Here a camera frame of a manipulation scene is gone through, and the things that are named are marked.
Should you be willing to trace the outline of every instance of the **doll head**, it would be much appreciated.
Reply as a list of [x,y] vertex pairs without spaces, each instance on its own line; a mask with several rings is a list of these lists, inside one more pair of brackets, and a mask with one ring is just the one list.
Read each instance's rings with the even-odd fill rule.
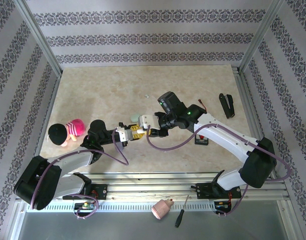
[[67,145],[67,140],[69,138],[66,126],[60,123],[51,125],[48,129],[48,136],[53,144],[62,145],[63,147]]

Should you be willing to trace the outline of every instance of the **cable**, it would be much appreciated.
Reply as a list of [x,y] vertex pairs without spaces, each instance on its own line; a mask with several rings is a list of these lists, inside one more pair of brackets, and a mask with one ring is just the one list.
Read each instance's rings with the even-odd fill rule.
[[202,105],[203,105],[203,107],[205,108],[205,111],[207,112],[207,109],[206,109],[205,105],[202,103],[202,100],[201,100],[201,99],[199,99],[198,101],[199,101],[199,103],[200,103],[200,104],[202,104]]
[[80,210],[82,210],[81,208],[79,208],[77,210],[77,212],[75,213],[75,215],[77,216],[77,218],[81,218],[81,219],[86,219],[86,218],[89,218],[91,215],[93,215],[97,210],[98,210],[98,207],[99,207],[99,203],[98,203],[98,200],[97,198],[93,197],[93,196],[88,196],[88,195],[83,195],[83,194],[70,194],[70,196],[75,196],[75,197],[81,197],[81,198],[89,198],[89,199],[92,199],[95,201],[95,207],[94,209],[89,213],[87,214],[86,216],[79,216],[78,213],[80,212]]
[[42,184],[42,181],[43,181],[44,178],[45,178],[46,173],[48,172],[48,170],[49,170],[55,163],[59,162],[60,160],[62,160],[62,159],[64,159],[64,158],[70,157],[70,156],[75,155],[75,154],[87,153],[87,152],[93,152],[93,151],[94,151],[94,152],[96,152],[96,153],[104,154],[104,155],[110,157],[111,159],[113,159],[113,160],[115,160],[115,161],[117,161],[117,162],[119,162],[119,163],[121,163],[121,164],[123,164],[123,165],[125,165],[125,166],[128,166],[129,163],[128,163],[127,158],[124,156],[124,154],[122,153],[122,151],[120,151],[119,148],[118,148],[117,145],[116,145],[116,141],[115,141],[115,138],[114,138],[115,132],[116,132],[116,129],[114,129],[114,131],[113,131],[113,133],[112,133],[113,144],[115,145],[115,148],[118,150],[118,152],[122,155],[122,157],[123,157],[123,159],[125,160],[125,162],[122,162],[122,161],[118,160],[117,158],[115,158],[115,157],[113,157],[113,156],[111,156],[111,155],[109,155],[109,154],[107,154],[107,153],[105,153],[105,152],[103,152],[103,151],[99,151],[99,150],[96,150],[96,149],[79,150],[79,151],[74,151],[74,152],[70,152],[70,153],[68,153],[68,154],[62,155],[62,156],[60,156],[58,159],[55,159],[54,161],[52,161],[52,162],[47,166],[47,168],[44,170],[43,174],[41,175],[41,177],[40,177],[40,179],[39,179],[39,181],[38,181],[38,183],[37,183],[37,186],[36,186],[36,188],[35,188],[35,190],[34,190],[33,196],[32,196],[32,200],[31,200],[31,209],[34,209],[35,200],[36,200],[36,197],[37,197],[37,192],[38,192],[38,190],[39,190],[39,188],[40,188],[40,186],[41,186],[41,184]]
[[281,163],[286,167],[286,169],[287,169],[286,175],[283,176],[283,177],[281,177],[281,178],[278,178],[278,179],[267,179],[267,180],[266,180],[267,182],[274,182],[274,181],[275,181],[275,182],[277,182],[277,181],[279,182],[279,181],[282,181],[282,180],[287,179],[287,178],[291,175],[292,170],[291,170],[291,168],[289,167],[289,165],[288,165],[283,159],[281,159],[280,157],[276,156],[275,154],[273,154],[273,153],[271,153],[271,152],[269,152],[269,151],[267,151],[267,150],[265,150],[265,149],[263,149],[263,148],[261,148],[261,147],[255,145],[255,144],[249,142],[248,140],[242,138],[241,136],[239,136],[238,134],[232,132],[231,130],[227,129],[226,127],[221,126],[221,125],[216,124],[216,123],[209,123],[209,124],[205,124],[205,125],[201,126],[201,127],[200,127],[198,130],[196,130],[187,140],[185,140],[185,141],[182,142],[181,144],[179,144],[179,145],[177,145],[177,146],[168,147],[168,148],[165,148],[165,149],[164,149],[164,148],[161,148],[161,147],[157,147],[157,146],[155,146],[154,144],[152,144],[152,143],[150,142],[150,140],[149,140],[148,134],[146,135],[146,139],[147,139],[148,144],[149,144],[151,147],[153,147],[153,148],[155,148],[155,149],[157,149],[157,150],[159,150],[159,151],[171,151],[171,150],[175,150],[175,149],[180,148],[180,147],[184,146],[185,144],[187,144],[195,135],[198,134],[199,131],[201,131],[203,128],[206,128],[206,127],[207,127],[207,128],[209,128],[209,127],[215,127],[215,128],[216,128],[216,127],[217,127],[217,128],[223,129],[224,131],[226,131],[227,133],[229,133],[229,134],[232,135],[233,137],[237,138],[238,140],[241,140],[241,141],[242,141],[243,143],[245,143],[246,145],[250,145],[251,147],[253,147],[253,148],[255,148],[255,149],[258,149],[258,150],[262,151],[263,153],[269,155],[270,157],[275,158],[276,160],[278,160],[279,162],[281,162]]

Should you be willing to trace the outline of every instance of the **metal frame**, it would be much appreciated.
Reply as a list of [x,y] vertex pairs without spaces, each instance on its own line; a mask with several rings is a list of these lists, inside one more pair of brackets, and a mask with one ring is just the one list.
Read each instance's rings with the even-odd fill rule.
[[268,7],[264,18],[261,21],[256,33],[254,34],[254,37],[243,56],[241,64],[239,65],[240,73],[243,73],[245,71],[249,61],[252,59],[257,47],[262,41],[266,31],[268,30],[270,24],[272,23],[283,2],[284,0],[273,0],[270,6]]
[[[50,102],[50,108],[46,116],[45,124],[42,130],[42,135],[38,143],[36,154],[40,153],[43,139],[45,137],[46,128],[55,102],[56,93],[59,88],[60,77],[63,70],[61,69],[55,55],[50,49],[46,38],[44,37],[41,29],[39,28],[33,14],[31,13],[25,0],[14,0],[16,7],[20,10],[27,24],[29,25],[35,39],[41,46],[47,60],[50,62],[52,68],[56,72],[57,80],[55,91]],[[255,138],[262,138],[263,134],[259,127],[258,119],[256,117],[255,109],[252,104],[249,91],[246,87],[243,72],[245,71],[249,61],[255,53],[258,45],[262,41],[269,25],[277,14],[284,0],[273,0],[269,6],[266,15],[263,18],[259,28],[257,29],[254,38],[248,46],[245,55],[239,65],[239,68],[232,68],[236,85],[242,100],[243,108],[245,111],[246,119],[251,131],[251,135]],[[178,204],[184,202],[187,195],[190,195],[190,202],[194,206],[200,205],[201,201],[197,199],[196,193],[190,188],[192,184],[200,182],[211,182],[216,176],[216,173],[104,173],[104,174],[88,174],[85,175],[92,180],[93,183],[107,184],[108,193],[107,200],[99,211],[119,211],[118,206],[143,206],[145,211],[147,206],[151,203],[157,202],[160,199],[173,198]],[[297,221],[292,203],[290,201],[288,191],[284,182],[267,182],[261,189],[249,188],[245,195],[244,201],[277,201],[281,218],[289,239],[300,240],[304,239]],[[49,208],[45,211],[66,211],[67,204],[72,204],[71,200],[57,199],[53,201]],[[205,205],[212,204],[212,201],[206,202]],[[7,228],[8,240],[18,239],[21,226],[25,217],[26,211],[31,211],[29,205],[20,199],[17,199],[12,211],[11,222]]]
[[54,92],[53,92],[51,101],[49,103],[49,108],[48,108],[48,111],[46,113],[46,118],[45,118],[45,122],[44,122],[44,125],[43,125],[41,137],[39,138],[37,149],[36,149],[36,152],[35,152],[36,156],[38,156],[40,154],[41,150],[42,150],[43,140],[44,140],[45,134],[47,132],[47,126],[48,126],[49,119],[51,117],[51,113],[52,113],[52,110],[53,110],[53,107],[54,107],[54,103],[55,103],[55,99],[56,99],[56,95],[57,95],[57,91],[58,91],[58,88],[59,88],[60,81],[61,81],[61,76],[59,76],[57,78],[56,84],[54,86]]
[[53,70],[55,71],[55,74],[57,77],[61,77],[63,70],[60,66],[59,62],[56,59],[56,56],[54,55],[53,51],[51,50],[42,30],[40,29],[38,23],[36,22],[36,19],[29,9],[26,0],[14,0],[14,3],[21,13],[23,19],[27,23],[30,31],[32,32],[36,42],[41,47],[44,55],[47,58],[47,61],[52,66]]
[[27,206],[28,204],[21,199],[15,201],[4,239],[17,240],[19,238]]

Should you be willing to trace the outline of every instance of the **pink plush toy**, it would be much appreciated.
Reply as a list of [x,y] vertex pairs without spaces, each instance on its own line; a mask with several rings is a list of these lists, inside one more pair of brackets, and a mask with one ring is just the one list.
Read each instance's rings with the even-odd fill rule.
[[67,141],[69,139],[72,139],[75,142],[77,141],[76,137],[82,135],[84,132],[85,125],[83,121],[80,119],[74,119],[66,125],[60,123],[51,125],[48,129],[48,136],[54,144],[65,147],[67,146]]

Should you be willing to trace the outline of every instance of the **black clip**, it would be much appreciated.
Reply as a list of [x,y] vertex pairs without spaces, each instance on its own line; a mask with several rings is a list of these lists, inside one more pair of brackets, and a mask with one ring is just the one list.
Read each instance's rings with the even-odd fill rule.
[[232,118],[235,116],[235,111],[234,111],[234,106],[233,106],[233,98],[232,98],[232,95],[230,94],[227,94],[224,96],[224,94],[220,94],[219,95],[219,100],[222,104],[222,107],[223,107],[223,110],[225,112],[225,115],[226,117],[229,119],[229,118]]

